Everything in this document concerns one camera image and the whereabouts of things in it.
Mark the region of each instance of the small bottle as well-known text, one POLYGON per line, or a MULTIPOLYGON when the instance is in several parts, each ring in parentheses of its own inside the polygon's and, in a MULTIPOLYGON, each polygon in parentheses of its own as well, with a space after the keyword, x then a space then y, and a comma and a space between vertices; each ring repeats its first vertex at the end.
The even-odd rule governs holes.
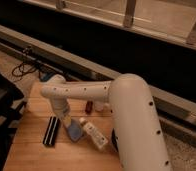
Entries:
POLYGON ((80 124, 83 127, 83 130, 92 138, 93 143, 95 146, 102 150, 107 144, 107 138, 94 126, 91 122, 88 122, 85 118, 79 119, 80 124))

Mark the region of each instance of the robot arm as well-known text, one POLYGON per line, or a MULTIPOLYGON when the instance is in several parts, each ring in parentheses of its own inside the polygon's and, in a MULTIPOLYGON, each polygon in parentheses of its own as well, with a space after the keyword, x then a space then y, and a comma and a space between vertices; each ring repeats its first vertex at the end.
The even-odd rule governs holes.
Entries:
POLYGON ((109 102, 123 170, 172 170, 153 98, 141 77, 124 74, 112 82, 66 83, 56 75, 41 93, 59 116, 68 112, 66 98, 109 102))

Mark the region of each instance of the black cable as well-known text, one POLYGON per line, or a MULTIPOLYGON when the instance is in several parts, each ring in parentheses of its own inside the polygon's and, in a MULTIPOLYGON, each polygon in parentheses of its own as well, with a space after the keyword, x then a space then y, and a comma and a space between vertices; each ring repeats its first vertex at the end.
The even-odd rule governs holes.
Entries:
POLYGON ((36 71, 38 71, 38 77, 41 79, 41 73, 56 73, 55 70, 48 68, 46 69, 46 66, 39 62, 37 59, 29 59, 28 55, 32 52, 32 47, 28 46, 26 47, 21 55, 22 63, 13 68, 12 70, 12 76, 18 78, 17 80, 13 82, 18 82, 23 79, 23 77, 27 74, 32 74, 36 71))
POLYGON ((37 61, 27 59, 28 55, 32 52, 32 48, 30 46, 26 47, 21 55, 22 63, 13 68, 12 76, 17 77, 19 79, 14 82, 18 82, 23 79, 23 77, 27 74, 31 74, 37 71, 37 61), (32 67, 26 70, 26 65, 31 65, 32 67))

